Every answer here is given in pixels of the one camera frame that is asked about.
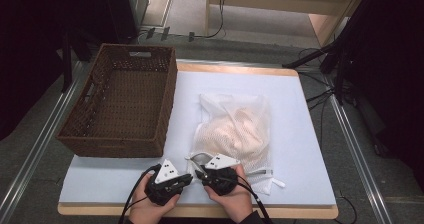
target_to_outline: brown wicker basket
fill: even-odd
[[[160,157],[176,79],[172,47],[103,44],[56,137],[78,156]]]

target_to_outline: human hand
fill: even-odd
[[[132,202],[146,198],[144,190],[151,176],[151,174],[146,174],[146,176],[143,177],[134,192]],[[159,206],[151,202],[149,198],[146,198],[131,207],[129,219],[134,224],[156,224],[160,221],[163,215],[175,207],[179,198],[180,195],[178,194],[173,196],[164,206]]]
[[[237,165],[235,167],[235,171],[239,176],[238,181],[247,185],[248,183],[244,182],[244,180],[246,180],[246,174],[244,173],[243,166]],[[250,192],[239,185],[237,185],[229,194],[223,196],[219,196],[208,186],[205,186],[204,188],[208,193],[209,198],[220,204],[231,220],[236,223],[240,223],[253,212]]]

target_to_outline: basket handle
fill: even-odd
[[[152,53],[149,51],[128,52],[130,57],[152,58]]]
[[[91,85],[87,85],[87,87],[84,89],[83,94],[81,95],[84,104],[90,103],[90,100],[96,91],[97,85],[94,83],[94,81],[92,81]]]

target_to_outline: metal rail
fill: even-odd
[[[324,75],[324,81],[329,85],[333,85],[330,78]],[[346,138],[350,153],[352,154],[353,161],[356,169],[358,170],[359,177],[364,185],[365,192],[367,193],[371,207],[374,211],[375,217],[380,224],[392,224],[393,221],[390,217],[389,211],[385,204],[384,198],[380,193],[377,183],[371,173],[371,170],[362,154],[361,147],[359,146],[356,135],[350,125],[346,112],[339,104],[334,95],[331,97],[334,112],[339,120],[343,134]]]
[[[44,124],[43,129],[41,130],[37,140],[34,142],[34,145],[29,152],[27,158],[25,159],[24,164],[16,175],[15,179],[10,184],[5,198],[3,199],[0,206],[0,224],[7,224],[18,205],[19,200],[22,197],[32,175],[37,168],[39,161],[41,160],[44,151],[46,150],[50,139],[53,133],[56,130],[58,123],[61,120],[63,112],[69,104],[69,101],[72,95],[75,92],[76,83],[78,83],[81,73],[85,70],[87,65],[83,65],[81,62],[77,62],[74,70],[73,76],[75,81],[71,84],[67,92],[62,93],[59,96],[59,99],[53,108],[49,118]]]

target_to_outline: white mesh bag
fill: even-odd
[[[264,96],[202,94],[202,122],[190,158],[219,153],[240,160],[255,192],[270,194],[269,105]],[[194,168],[188,165],[188,172]]]

